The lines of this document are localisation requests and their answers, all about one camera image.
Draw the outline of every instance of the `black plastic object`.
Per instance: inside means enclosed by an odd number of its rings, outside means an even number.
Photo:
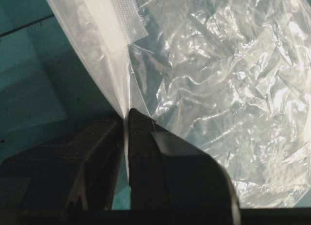
[[[123,149],[123,121],[81,132],[8,158],[0,166],[1,224],[59,224],[82,210],[111,209]]]
[[[132,210],[166,210],[173,223],[206,224],[211,217],[216,224],[240,222],[222,167],[135,109],[129,115],[129,170]]]

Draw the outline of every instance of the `transparent plastic sheet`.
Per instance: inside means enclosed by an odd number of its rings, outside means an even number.
[[[82,0],[48,1],[118,113],[212,155],[242,207],[292,207],[311,188],[306,0],[136,0],[148,36],[118,51]]]

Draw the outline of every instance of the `black plastic part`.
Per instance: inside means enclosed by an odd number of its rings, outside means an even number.
[[[241,209],[242,225],[309,225],[311,208]]]
[[[228,175],[209,155],[132,109],[129,166],[133,210],[171,210],[174,222],[233,224],[238,200]]]
[[[30,181],[27,189],[17,189],[16,206],[8,197],[0,213],[19,211],[24,223],[55,224],[82,209],[111,209],[122,150],[123,121],[113,116],[8,158],[0,165],[0,181]],[[0,195],[6,187],[0,185]]]

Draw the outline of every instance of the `teal background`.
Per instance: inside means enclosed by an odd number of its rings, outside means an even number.
[[[0,34],[50,14],[45,0],[0,0]],[[0,38],[0,162],[112,113],[54,17]],[[113,208],[129,194],[123,158]]]

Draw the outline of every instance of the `plastic bag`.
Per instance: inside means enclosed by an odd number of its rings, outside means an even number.
[[[213,156],[242,207],[292,207],[310,189],[306,0],[103,0],[111,33],[100,2],[48,2],[116,111],[136,107]],[[144,27],[122,20],[136,5]]]

